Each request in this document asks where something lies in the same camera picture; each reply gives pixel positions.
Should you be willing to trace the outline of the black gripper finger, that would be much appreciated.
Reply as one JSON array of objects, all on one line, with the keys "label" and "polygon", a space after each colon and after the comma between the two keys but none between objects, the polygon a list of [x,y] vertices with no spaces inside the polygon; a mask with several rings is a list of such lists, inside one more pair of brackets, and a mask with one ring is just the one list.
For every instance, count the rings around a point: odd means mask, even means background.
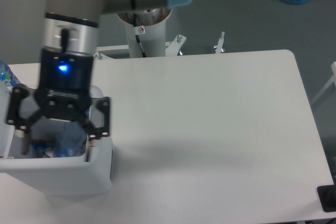
[{"label": "black gripper finger", "polygon": [[[35,99],[36,89],[27,87],[24,84],[18,84],[12,88],[9,105],[6,114],[6,124],[15,127],[15,134],[22,139],[22,155],[27,155],[31,144],[31,128],[44,116],[46,109],[37,104]],[[32,97],[36,103],[35,109],[29,108],[30,115],[23,116],[23,102],[25,99]]]},{"label": "black gripper finger", "polygon": [[[86,116],[86,111],[90,109],[91,106],[95,107],[103,114],[103,125],[101,127],[94,126],[94,124]],[[79,116],[77,121],[88,135],[85,158],[86,162],[90,162],[91,149],[96,145],[94,141],[99,141],[102,137],[110,135],[110,110],[111,99],[109,97],[86,98],[84,99],[83,104],[80,104],[79,106]]]}]

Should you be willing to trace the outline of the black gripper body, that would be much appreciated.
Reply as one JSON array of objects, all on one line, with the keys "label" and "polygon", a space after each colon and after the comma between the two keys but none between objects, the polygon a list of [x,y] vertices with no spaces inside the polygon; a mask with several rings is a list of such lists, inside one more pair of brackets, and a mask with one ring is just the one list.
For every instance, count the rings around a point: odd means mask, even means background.
[{"label": "black gripper body", "polygon": [[48,119],[77,121],[91,106],[92,55],[43,48],[34,98]]}]

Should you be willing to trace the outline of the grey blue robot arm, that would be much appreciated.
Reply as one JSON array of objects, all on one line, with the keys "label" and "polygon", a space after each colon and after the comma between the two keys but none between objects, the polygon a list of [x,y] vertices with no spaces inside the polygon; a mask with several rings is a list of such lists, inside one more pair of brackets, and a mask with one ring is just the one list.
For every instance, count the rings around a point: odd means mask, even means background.
[{"label": "grey blue robot arm", "polygon": [[102,14],[172,8],[191,1],[47,0],[38,87],[13,87],[5,119],[23,139],[22,154],[28,153],[32,126],[41,118],[77,122],[87,134],[87,150],[110,135],[111,99],[89,93]]}]

